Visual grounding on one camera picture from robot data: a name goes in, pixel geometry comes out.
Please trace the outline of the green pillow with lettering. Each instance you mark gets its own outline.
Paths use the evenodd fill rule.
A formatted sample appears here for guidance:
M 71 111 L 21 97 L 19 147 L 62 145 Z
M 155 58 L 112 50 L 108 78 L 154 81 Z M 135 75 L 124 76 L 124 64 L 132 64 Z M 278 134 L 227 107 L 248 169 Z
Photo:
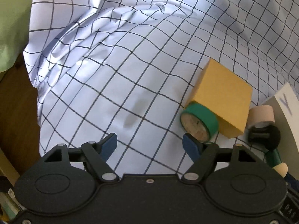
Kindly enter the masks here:
M 28 43 L 33 0 L 1 0 L 1 72 L 10 69 Z

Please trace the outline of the yellow cardboard box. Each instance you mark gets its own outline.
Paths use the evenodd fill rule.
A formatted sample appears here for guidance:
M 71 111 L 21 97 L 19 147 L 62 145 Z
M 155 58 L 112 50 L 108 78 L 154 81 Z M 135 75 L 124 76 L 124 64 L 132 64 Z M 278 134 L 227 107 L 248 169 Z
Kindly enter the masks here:
M 186 105 L 200 104 L 210 110 L 218 120 L 217 131 L 227 138 L 235 138 L 244 133 L 252 87 L 229 69 L 214 59 L 210 59 L 191 91 Z

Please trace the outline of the white rectangular box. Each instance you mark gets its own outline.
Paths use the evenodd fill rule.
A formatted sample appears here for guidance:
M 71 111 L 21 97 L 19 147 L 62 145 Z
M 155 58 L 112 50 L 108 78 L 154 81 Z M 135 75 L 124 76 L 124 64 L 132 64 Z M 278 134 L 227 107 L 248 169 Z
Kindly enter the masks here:
M 287 164 L 290 174 L 298 178 L 298 98 L 291 85 L 286 83 L 273 96 L 267 98 L 263 104 L 272 106 L 275 124 L 281 133 L 281 141 L 278 146 L 280 159 Z

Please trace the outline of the beige tape roll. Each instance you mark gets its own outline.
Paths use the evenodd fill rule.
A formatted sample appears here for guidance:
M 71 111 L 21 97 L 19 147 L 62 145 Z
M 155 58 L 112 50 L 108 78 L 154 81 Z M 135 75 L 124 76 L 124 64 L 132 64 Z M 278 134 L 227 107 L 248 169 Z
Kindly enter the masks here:
M 263 128 L 275 124 L 273 107 L 270 105 L 260 105 L 249 110 L 247 118 L 247 128 Z

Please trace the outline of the green tape roll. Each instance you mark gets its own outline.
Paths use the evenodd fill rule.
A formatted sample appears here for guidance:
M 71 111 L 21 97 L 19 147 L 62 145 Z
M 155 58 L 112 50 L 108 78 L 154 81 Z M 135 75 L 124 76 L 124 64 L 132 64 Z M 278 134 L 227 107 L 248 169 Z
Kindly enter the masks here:
M 216 115 L 199 103 L 190 103 L 180 114 L 184 130 L 199 142 L 209 142 L 218 131 Z

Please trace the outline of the cream wooden ball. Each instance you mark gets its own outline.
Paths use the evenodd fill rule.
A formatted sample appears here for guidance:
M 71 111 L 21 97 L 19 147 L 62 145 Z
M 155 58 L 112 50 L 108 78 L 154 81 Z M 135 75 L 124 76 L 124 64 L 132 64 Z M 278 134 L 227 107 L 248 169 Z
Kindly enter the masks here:
M 285 176 L 288 173 L 288 166 L 286 163 L 281 162 L 278 165 L 274 166 L 273 169 L 279 174 L 281 175 L 283 178 L 285 178 Z

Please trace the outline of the black round object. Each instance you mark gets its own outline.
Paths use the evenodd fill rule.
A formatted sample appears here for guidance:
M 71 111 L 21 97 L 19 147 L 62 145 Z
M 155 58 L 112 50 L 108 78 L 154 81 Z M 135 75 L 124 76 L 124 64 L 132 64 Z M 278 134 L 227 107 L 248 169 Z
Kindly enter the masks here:
M 252 127 L 248 132 L 247 141 L 249 144 L 258 144 L 268 151 L 273 151 L 279 146 L 281 133 L 275 125 Z

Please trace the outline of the dark green cylinder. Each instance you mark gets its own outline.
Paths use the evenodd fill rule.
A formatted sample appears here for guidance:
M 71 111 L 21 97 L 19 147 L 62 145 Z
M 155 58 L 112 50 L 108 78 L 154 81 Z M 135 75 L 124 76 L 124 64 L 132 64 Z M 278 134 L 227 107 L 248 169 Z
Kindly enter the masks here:
M 279 152 L 277 149 L 273 151 L 268 151 L 265 153 L 267 164 L 273 168 L 282 163 Z

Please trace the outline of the blue checkered bed sheet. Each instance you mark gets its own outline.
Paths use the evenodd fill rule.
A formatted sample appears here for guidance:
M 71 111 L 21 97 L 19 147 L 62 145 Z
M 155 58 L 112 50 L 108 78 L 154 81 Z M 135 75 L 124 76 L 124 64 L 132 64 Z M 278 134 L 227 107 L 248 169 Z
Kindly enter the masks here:
M 298 90 L 298 0 L 33 0 L 24 58 L 41 155 L 116 133 L 119 175 L 182 174 L 179 115 L 210 58 L 251 106 Z

